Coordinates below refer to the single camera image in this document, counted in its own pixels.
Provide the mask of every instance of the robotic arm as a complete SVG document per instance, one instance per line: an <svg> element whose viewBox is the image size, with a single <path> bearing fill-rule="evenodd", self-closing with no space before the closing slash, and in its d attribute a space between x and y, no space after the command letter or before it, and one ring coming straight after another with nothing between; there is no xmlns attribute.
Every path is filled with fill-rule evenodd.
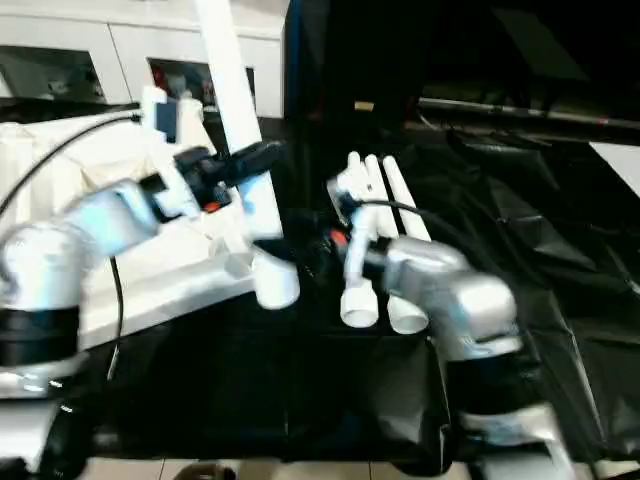
<svg viewBox="0 0 640 480"><path fill-rule="evenodd" d="M410 237L370 248L363 271L432 319L451 409L469 439L494 450L472 462L480 478L577 478L551 406L522 375L506 283L474 271L451 247Z"/></svg>
<svg viewBox="0 0 640 480"><path fill-rule="evenodd" d="M281 154L277 142L230 158L195 148L175 158L175 174L198 207L212 211L229 201L227 188L267 171ZM182 211L185 192L172 188L159 174L122 180L0 239L0 471L16 470L21 459L25 475L81 473L93 419L68 394L85 359L77 350L82 282L97 260L153 238Z"/></svg>

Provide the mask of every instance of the white panel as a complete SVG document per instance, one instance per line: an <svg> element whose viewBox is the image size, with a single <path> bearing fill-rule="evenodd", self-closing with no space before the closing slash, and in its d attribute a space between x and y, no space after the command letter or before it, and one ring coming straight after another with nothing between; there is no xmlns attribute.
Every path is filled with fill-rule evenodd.
<svg viewBox="0 0 640 480"><path fill-rule="evenodd" d="M136 101L141 100L145 85L153 85L149 58L208 63L204 42L196 32L122 25L112 26L111 32ZM254 69L256 112L261 117L282 118L281 42L247 37L239 40L244 65Z"/></svg>
<svg viewBox="0 0 640 480"><path fill-rule="evenodd" d="M131 101L107 25L0 17L0 45L87 51L107 102Z"/></svg>

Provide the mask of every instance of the cabinet door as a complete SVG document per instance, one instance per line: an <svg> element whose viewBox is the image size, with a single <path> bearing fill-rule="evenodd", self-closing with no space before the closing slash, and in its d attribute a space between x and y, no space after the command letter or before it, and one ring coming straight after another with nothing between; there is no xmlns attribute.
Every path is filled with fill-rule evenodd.
<svg viewBox="0 0 640 480"><path fill-rule="evenodd" d="M188 89L205 105L215 103L207 91L206 83L211 79L199 32L123 25L112 25L111 32L134 100L140 101L145 85L155 83L169 90L169 94L179 95ZM281 42L248 37L239 40L257 114L281 118Z"/></svg>
<svg viewBox="0 0 640 480"><path fill-rule="evenodd" d="M128 103L108 25L0 16L0 95Z"/></svg>

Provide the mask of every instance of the white shelf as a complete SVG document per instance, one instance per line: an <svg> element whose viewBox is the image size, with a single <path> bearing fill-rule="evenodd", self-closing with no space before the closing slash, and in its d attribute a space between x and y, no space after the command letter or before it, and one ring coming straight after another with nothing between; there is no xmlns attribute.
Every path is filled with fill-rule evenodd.
<svg viewBox="0 0 640 480"><path fill-rule="evenodd" d="M231 0L237 33L280 40L289 0ZM199 31L191 0L0 0L0 16Z"/></svg>

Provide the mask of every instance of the white plastic part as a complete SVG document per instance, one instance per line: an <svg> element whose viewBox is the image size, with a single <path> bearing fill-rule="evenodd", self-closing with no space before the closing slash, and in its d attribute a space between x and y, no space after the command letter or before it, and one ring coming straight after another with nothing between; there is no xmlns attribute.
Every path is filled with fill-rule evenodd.
<svg viewBox="0 0 640 480"><path fill-rule="evenodd" d="M415 207L416 203L413 201L409 187L407 187L404 181L396 159L391 156L385 157L382 164L384 165L385 172L387 172L387 180L389 180L389 186L391 187L394 200ZM408 236L419 240L431 240L431 236L420 215L407 212L406 210L400 210L400 218L402 218L402 224Z"/></svg>
<svg viewBox="0 0 640 480"><path fill-rule="evenodd" d="M340 317L353 328L371 327L378 321L378 298L369 280L347 286L340 298Z"/></svg>
<svg viewBox="0 0 640 480"><path fill-rule="evenodd" d="M341 176L343 186L356 199L370 195L369 175L358 152L347 156L347 170ZM378 321L378 297L370 280L362 278L362 265L369 241L376 236L375 210L360 208L351 219L351 242L344 263L345 289L340 299L340 317L353 328L367 328Z"/></svg>
<svg viewBox="0 0 640 480"><path fill-rule="evenodd" d="M145 140L153 163L167 186L166 190L156 195L156 201L167 217L182 214L195 220L200 217L200 205L173 162L171 147L166 143L166 134L156 129L156 106L166 101L167 94L164 90L144 87L141 124L145 130Z"/></svg>
<svg viewBox="0 0 640 480"><path fill-rule="evenodd" d="M240 58L229 0L195 0L200 29L207 50L211 79L216 91L227 145L231 153L262 140ZM251 238L282 236L271 175L255 177L238 187ZM254 249L253 274L258 303L280 309L294 303L300 294L295 266Z"/></svg>
<svg viewBox="0 0 640 480"><path fill-rule="evenodd" d="M387 190L384 187L384 180L382 179L382 172L380 171L380 165L378 158L375 155L367 155L364 159L364 163L369 173L369 181L371 182L371 198L378 200L389 200ZM384 237L396 238L398 236L398 227L396 221L393 218L393 212L391 207L375 207L377 211L377 228L378 234Z"/></svg>
<svg viewBox="0 0 640 480"><path fill-rule="evenodd" d="M378 159L374 155L368 155L364 159L369 179L371 181L371 197L388 200L387 191L384 187L382 172ZM375 207L377 211L378 234L389 238L398 236L398 227L393 218L390 207ZM403 298L391 295L387 303L387 311L389 313L389 323L394 331L401 335L410 335L420 332L427 328L429 319L422 309L415 306Z"/></svg>

